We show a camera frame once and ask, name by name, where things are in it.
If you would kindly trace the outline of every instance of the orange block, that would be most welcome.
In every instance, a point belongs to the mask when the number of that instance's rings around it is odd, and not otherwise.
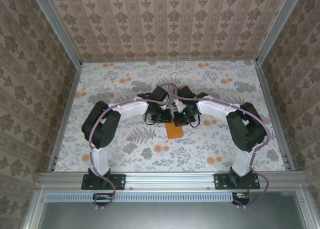
[[[177,139],[182,138],[184,132],[182,131],[182,126],[175,126],[174,121],[172,120],[171,123],[165,124],[166,133],[168,134],[168,139]]]

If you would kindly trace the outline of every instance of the metal bar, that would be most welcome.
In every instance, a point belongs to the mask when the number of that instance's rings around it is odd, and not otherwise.
[[[167,59],[134,59],[134,60],[84,60],[82,63],[143,63],[143,62],[199,62],[199,61],[255,61],[254,57],[231,58],[167,58]]]
[[[62,43],[65,51],[68,53],[71,61],[73,62],[76,69],[81,66],[81,57],[78,55],[74,44],[68,37],[63,24],[59,21],[53,7],[51,6],[49,0],[36,0],[39,4],[41,10],[43,11],[46,19],[49,21],[51,27],[53,28],[55,34],[58,36],[60,42]]]
[[[258,63],[263,63],[267,57],[272,45],[275,43],[279,33],[284,27],[288,17],[290,16],[292,10],[297,4],[298,0],[285,0],[278,15],[276,16],[273,25],[271,26],[267,36],[265,37],[262,46],[256,55],[256,60]]]
[[[310,192],[301,188],[301,190],[296,192],[296,197],[298,199],[306,227],[308,229],[319,229],[319,215]]]
[[[37,229],[39,227],[46,197],[46,191],[34,193],[23,229]]]
[[[214,174],[225,172],[150,172],[126,174],[125,191],[132,192],[204,192],[216,191]],[[307,187],[302,171],[262,171],[269,180],[269,191],[296,191]],[[41,173],[37,191],[47,192],[80,192],[85,172],[52,172]],[[266,181],[259,177],[263,191]],[[243,190],[219,190],[219,192],[239,192]]]
[[[79,68],[75,71],[74,79],[73,79],[72,86],[70,89],[70,94],[69,94],[68,100],[65,105],[60,128],[59,128],[58,134],[56,136],[54,147],[52,150],[52,155],[51,155],[50,162],[49,162],[48,169],[47,169],[48,172],[52,172],[52,170],[54,168],[54,163],[55,163],[56,157],[58,156],[60,149],[61,149],[62,141],[65,136],[65,132],[66,132],[67,124],[68,124],[68,119],[70,116],[70,111],[71,111],[72,104],[75,99],[75,95],[76,95],[76,91],[77,91],[77,87],[78,87],[78,82],[80,80],[81,70],[82,69]]]
[[[24,221],[24,225],[23,225],[23,229],[30,229],[32,228],[32,222],[34,219],[34,215],[36,213],[36,207],[38,205],[39,202],[39,197],[40,197],[40,192],[36,192],[33,195],[30,207],[29,207],[29,211],[28,214],[26,215],[25,221]]]
[[[272,99],[270,89],[268,87],[267,79],[264,73],[264,70],[262,68],[261,63],[255,64],[255,70],[256,74],[258,76],[261,90],[264,96],[266,107],[269,111],[271,123],[273,125],[274,133],[276,136],[276,140],[278,142],[279,148],[281,151],[283,151],[286,155],[287,162],[289,164],[290,170],[294,171],[296,170],[294,161],[291,157],[290,150],[285,138],[284,131],[282,130],[281,123],[277,114],[277,110],[274,104],[274,101]]]
[[[94,192],[48,192],[46,203],[94,202]],[[199,203],[199,202],[232,202],[232,192],[130,192],[122,191],[114,197],[115,203]]]

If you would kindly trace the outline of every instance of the floral tablecloth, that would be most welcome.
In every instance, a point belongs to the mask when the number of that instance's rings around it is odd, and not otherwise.
[[[271,132],[271,141],[256,156],[258,171],[284,171],[277,139],[253,61],[160,61],[84,63],[55,171],[85,172],[89,147],[81,126],[98,101],[118,103],[157,85],[189,86],[223,102],[253,103]],[[122,121],[108,146],[113,172],[229,171],[235,155],[228,125],[201,115],[197,128],[183,127],[183,137],[168,140],[164,124],[146,125],[138,115]]]

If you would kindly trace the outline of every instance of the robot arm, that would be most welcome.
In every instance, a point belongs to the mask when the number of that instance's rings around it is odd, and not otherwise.
[[[136,99],[151,99],[163,102],[167,98],[168,93],[161,87],[157,87],[153,93],[139,94]],[[211,96],[206,93],[195,95],[190,89],[185,86],[178,90],[178,96],[181,98],[205,98],[207,100],[175,100],[175,105],[178,111],[174,112],[174,123],[176,126],[184,126],[195,121],[194,116],[200,114],[208,114],[215,118],[228,123],[232,140],[238,147],[235,161],[230,168],[230,179],[235,186],[240,183],[240,178],[245,177],[251,172],[250,162],[253,156],[254,149],[263,142],[267,135],[264,128],[251,116],[248,116],[230,106],[211,101]],[[103,101],[97,102],[92,109],[88,118],[82,126],[82,132],[86,140],[89,140],[89,135],[94,124],[99,116],[112,104],[108,105]],[[252,113],[259,119],[260,116],[251,103],[243,105],[235,105]],[[127,118],[136,115],[150,114],[154,123],[169,123],[172,121],[170,109],[166,109],[164,105],[159,105],[154,102],[140,102],[131,100],[129,102],[120,103],[120,105],[110,110],[100,121],[96,130],[93,133],[92,143],[95,149],[92,153],[92,159],[95,168],[101,175],[109,172],[108,165],[108,150],[105,148],[115,136],[118,123]]]
[[[235,104],[234,106],[241,107],[260,118],[251,103],[246,102],[243,105]],[[244,115],[241,111],[210,100],[199,101],[197,108],[200,114],[208,114],[228,123],[232,140],[238,147],[230,173],[236,173],[240,177],[249,173],[254,150],[263,142],[267,135],[263,127],[256,120]]]

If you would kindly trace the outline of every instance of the mounting plate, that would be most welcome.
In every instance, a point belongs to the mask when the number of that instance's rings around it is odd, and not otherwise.
[[[216,190],[247,190],[248,184],[250,186],[250,189],[260,189],[260,183],[258,175],[252,173],[248,175],[247,180],[244,181],[242,184],[239,185],[239,187],[235,187],[231,180],[230,180],[230,173],[219,173],[214,174],[214,186]]]
[[[110,174],[108,178],[113,185],[115,186],[116,190],[124,190],[126,185],[126,175],[125,174]],[[112,190],[112,186],[107,184],[104,188],[101,188],[100,185],[97,185],[92,180],[89,174],[85,174],[82,178],[81,184],[82,190]]]

